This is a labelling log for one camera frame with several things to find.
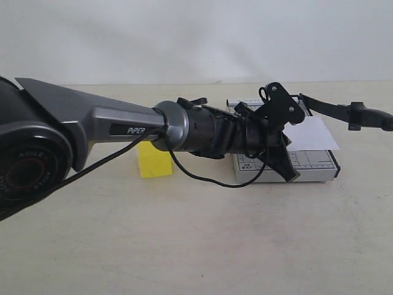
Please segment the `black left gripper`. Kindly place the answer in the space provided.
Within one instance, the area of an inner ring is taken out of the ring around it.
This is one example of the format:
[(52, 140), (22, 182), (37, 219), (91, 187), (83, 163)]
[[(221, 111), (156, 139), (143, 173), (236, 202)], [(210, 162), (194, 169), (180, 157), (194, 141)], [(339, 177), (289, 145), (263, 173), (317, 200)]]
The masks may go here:
[(235, 112), (242, 119), (242, 153), (251, 159), (267, 160), (267, 165), (285, 182), (295, 181), (300, 173), (292, 165), (287, 151), (289, 140), (283, 134), (288, 116), (275, 113), (271, 103), (255, 110), (246, 103), (238, 103)]

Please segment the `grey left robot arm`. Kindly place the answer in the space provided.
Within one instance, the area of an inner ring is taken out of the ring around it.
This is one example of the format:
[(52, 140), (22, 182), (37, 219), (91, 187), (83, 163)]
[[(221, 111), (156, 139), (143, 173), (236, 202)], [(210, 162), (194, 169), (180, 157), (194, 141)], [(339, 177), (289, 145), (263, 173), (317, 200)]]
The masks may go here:
[(233, 113), (205, 98), (162, 101), (150, 108), (66, 87), (1, 79), (1, 218), (28, 208), (67, 185), (67, 174), (90, 171), (96, 143), (150, 141), (168, 152), (207, 159), (242, 154), (259, 159), (285, 181), (298, 177), (290, 162), (286, 124), (305, 113), (279, 83), (265, 89), (261, 107), (236, 105)]

